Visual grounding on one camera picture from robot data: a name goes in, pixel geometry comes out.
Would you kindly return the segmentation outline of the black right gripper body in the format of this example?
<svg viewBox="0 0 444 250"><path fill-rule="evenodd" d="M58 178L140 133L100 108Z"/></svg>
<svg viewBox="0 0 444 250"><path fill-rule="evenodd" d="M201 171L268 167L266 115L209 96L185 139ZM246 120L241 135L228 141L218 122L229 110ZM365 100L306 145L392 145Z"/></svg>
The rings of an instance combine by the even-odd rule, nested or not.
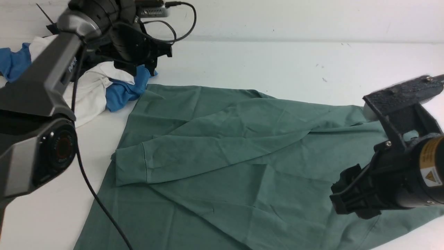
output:
<svg viewBox="0 0 444 250"><path fill-rule="evenodd" d="M422 141L410 141L406 148L387 145L387 141L375 145L375 153L364 168L357 164L342 171L331 186L335 212L371 219L385 210L423 206L419 171L422 147Z"/></svg>

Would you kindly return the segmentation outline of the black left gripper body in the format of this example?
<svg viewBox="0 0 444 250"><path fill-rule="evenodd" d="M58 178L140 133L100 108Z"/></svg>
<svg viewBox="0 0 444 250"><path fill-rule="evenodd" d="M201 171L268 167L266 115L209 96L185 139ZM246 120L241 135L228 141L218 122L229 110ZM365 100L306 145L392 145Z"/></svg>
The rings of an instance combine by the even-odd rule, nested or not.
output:
<svg viewBox="0 0 444 250"><path fill-rule="evenodd" d="M150 38L136 14L135 0L116 0L116 20L109 32L110 45L104 46L105 57L122 58L144 65L148 59L172 57L172 44Z"/></svg>

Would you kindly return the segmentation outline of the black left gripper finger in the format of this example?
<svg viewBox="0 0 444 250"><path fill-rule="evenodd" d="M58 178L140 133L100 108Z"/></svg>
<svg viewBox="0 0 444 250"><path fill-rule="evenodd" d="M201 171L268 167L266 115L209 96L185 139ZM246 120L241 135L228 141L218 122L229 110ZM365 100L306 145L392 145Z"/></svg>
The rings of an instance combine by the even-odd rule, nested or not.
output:
<svg viewBox="0 0 444 250"><path fill-rule="evenodd" d="M156 76L157 59L148 59L144 62L144 67L149 72L150 76Z"/></svg>
<svg viewBox="0 0 444 250"><path fill-rule="evenodd" d="M105 57L107 61L112 61L116 69L125 71L135 77L137 75L137 63L122 58Z"/></svg>

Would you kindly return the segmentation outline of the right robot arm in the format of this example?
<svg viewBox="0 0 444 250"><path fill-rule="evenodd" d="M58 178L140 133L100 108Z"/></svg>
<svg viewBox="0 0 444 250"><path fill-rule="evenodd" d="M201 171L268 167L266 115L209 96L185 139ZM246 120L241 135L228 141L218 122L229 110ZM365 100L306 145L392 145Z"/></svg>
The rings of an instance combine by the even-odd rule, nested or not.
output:
<svg viewBox="0 0 444 250"><path fill-rule="evenodd" d="M443 204L443 135L416 138L399 152L384 143L374 150L364 168L357 164L342 171L331 186L338 215L371 219L386 210Z"/></svg>

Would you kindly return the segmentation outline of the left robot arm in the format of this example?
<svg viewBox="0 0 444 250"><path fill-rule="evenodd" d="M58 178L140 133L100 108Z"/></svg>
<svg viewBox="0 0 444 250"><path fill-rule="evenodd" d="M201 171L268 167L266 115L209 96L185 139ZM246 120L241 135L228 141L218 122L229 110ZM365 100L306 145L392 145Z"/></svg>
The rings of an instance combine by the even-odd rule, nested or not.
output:
<svg viewBox="0 0 444 250"><path fill-rule="evenodd" d="M87 45L109 37L96 55L133 76L140 65L154 75L157 59L172 56L171 43L150 37L138 21L165 8L161 0L71 0L57 20L60 33L1 88L1 219L9 203L62 174L76 156L76 116L63 94Z"/></svg>

